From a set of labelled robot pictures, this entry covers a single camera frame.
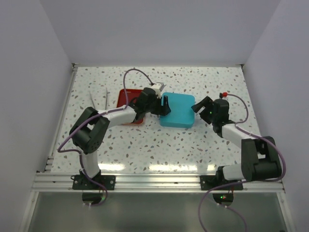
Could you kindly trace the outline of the teal tin lid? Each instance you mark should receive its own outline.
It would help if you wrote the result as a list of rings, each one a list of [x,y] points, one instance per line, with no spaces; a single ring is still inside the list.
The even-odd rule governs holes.
[[[165,92],[163,96],[168,96],[171,112],[168,117],[194,117],[195,112],[191,107],[195,104],[195,97],[188,94]]]

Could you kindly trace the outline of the metal tongs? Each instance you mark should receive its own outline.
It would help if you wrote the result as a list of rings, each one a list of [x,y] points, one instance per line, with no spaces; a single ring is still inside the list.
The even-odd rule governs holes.
[[[106,87],[89,91],[92,106],[96,110],[106,110],[108,104],[108,90]]]

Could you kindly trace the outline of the teal tin box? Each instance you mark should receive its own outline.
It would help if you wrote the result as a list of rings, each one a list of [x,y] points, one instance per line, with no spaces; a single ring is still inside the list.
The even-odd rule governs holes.
[[[161,116],[159,123],[163,127],[191,128],[195,122],[194,117],[168,117]]]

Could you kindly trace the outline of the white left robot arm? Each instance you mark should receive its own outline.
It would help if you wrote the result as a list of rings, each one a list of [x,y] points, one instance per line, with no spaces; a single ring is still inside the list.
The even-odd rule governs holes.
[[[100,168],[97,150],[102,144],[107,130],[111,127],[141,120],[147,113],[166,116],[171,113],[168,96],[161,90],[146,87],[138,97],[127,104],[106,111],[97,111],[92,107],[84,110],[70,130],[70,139],[81,151],[80,162],[85,175],[83,184],[91,190],[100,184]]]

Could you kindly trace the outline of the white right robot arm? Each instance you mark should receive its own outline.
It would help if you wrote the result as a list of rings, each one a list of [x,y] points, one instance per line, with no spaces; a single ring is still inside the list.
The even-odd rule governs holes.
[[[219,137],[233,143],[241,151],[240,163],[218,167],[214,179],[217,188],[227,189],[235,181],[270,181],[282,177],[285,167],[280,161],[274,139],[249,133],[232,121],[229,118],[229,102],[223,94],[216,100],[205,97],[191,108],[212,125]]]

